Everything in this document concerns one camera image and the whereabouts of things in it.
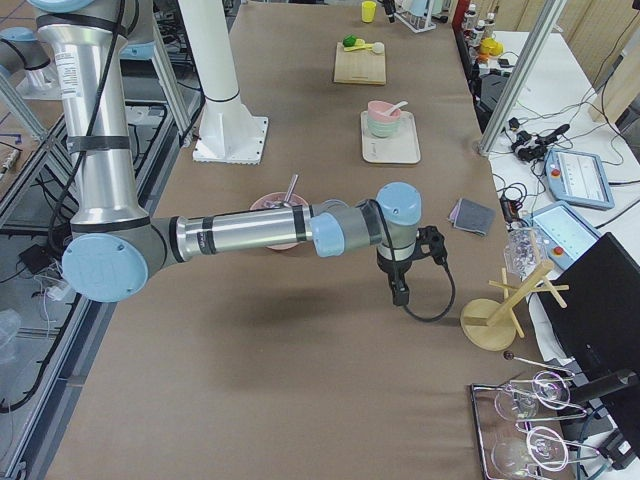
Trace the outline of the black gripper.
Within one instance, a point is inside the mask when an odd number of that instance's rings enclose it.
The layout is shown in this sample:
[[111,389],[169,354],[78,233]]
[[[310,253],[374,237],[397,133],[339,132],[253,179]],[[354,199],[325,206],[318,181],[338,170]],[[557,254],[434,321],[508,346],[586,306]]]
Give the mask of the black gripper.
[[380,270],[387,274],[393,304],[408,304],[410,290],[405,280],[405,274],[411,268],[413,260],[411,258],[391,260],[385,258],[382,254],[377,253],[376,261]]

